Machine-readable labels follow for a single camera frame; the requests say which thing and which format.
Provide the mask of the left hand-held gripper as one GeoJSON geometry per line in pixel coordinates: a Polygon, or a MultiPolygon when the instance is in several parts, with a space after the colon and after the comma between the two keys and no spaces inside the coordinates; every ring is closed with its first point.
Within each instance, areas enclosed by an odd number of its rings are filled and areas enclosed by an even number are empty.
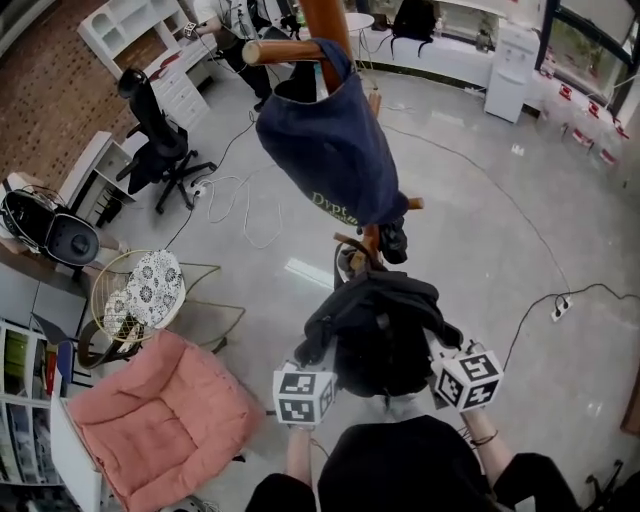
{"type": "Polygon", "coordinates": [[[303,364],[290,349],[273,372],[272,395],[277,420],[288,426],[313,429],[320,425],[337,393],[336,344],[318,363],[303,364]]]}

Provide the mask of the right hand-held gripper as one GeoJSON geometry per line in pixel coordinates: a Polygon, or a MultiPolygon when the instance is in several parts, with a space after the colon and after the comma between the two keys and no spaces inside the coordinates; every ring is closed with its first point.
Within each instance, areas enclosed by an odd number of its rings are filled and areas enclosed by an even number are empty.
{"type": "Polygon", "coordinates": [[[503,367],[494,352],[472,339],[454,348],[429,330],[424,334],[432,372],[427,382],[435,408],[468,412],[492,403],[503,380],[503,367]]]}

